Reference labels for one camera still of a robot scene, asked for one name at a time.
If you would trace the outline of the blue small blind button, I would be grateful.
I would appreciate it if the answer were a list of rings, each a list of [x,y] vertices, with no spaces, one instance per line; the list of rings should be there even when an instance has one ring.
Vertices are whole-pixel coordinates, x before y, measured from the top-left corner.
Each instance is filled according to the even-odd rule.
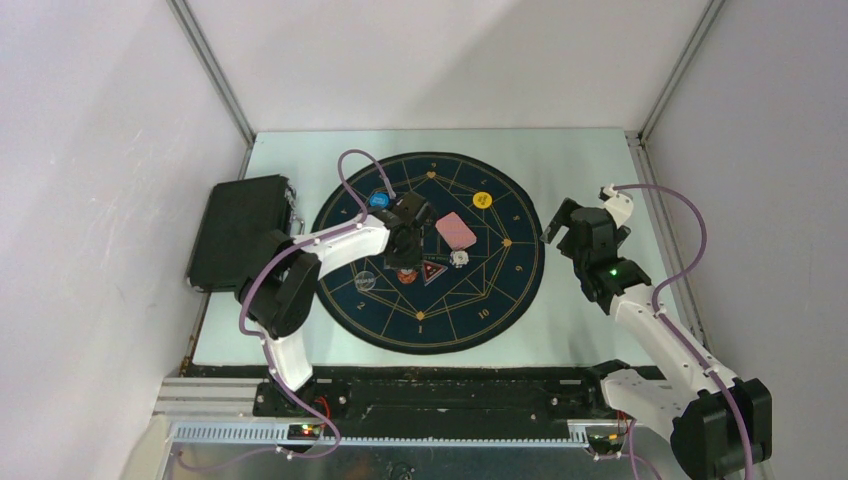
[[[368,204],[370,208],[379,208],[385,209],[388,208],[391,204],[392,198],[386,192],[375,192],[373,193],[369,199]]]

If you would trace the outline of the red poker chip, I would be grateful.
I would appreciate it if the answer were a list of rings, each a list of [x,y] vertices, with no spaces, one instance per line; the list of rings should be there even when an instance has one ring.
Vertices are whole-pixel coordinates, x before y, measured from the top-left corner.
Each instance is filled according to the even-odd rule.
[[[404,285],[412,284],[418,278],[418,271],[415,269],[399,269],[396,274],[399,282]]]

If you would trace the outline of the yellow big blind button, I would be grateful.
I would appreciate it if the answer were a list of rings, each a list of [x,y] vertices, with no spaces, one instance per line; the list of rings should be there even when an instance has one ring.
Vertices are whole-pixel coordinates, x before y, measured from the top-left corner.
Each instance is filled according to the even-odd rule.
[[[486,210],[491,207],[493,197],[484,191],[478,191],[472,196],[472,205],[480,210]]]

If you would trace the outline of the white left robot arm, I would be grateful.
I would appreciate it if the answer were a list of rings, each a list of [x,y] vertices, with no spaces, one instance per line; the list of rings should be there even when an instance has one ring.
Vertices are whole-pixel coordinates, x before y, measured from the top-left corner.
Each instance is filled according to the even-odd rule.
[[[415,192],[391,197],[385,207],[360,207],[358,215],[328,229],[294,237],[269,233],[235,293],[239,329],[259,339],[271,377],[281,385],[277,402],[292,416],[308,414],[316,403],[307,383],[313,366],[303,329],[320,281],[374,256],[394,270],[420,267],[423,239],[437,219],[432,204]]]

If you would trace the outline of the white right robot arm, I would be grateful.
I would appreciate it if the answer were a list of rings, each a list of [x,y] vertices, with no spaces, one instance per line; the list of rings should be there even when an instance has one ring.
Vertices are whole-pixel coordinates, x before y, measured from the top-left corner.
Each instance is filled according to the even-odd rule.
[[[598,207],[564,199],[540,237],[550,243],[564,235],[557,248],[571,260],[584,296],[635,338],[664,377],[646,380],[630,366],[605,362],[581,392],[583,408],[596,418],[622,412],[650,429],[691,479],[752,479],[773,452],[772,394],[760,379],[745,380],[724,365],[670,316],[660,293],[675,276],[653,285],[620,255],[634,211],[631,189],[603,187]]]

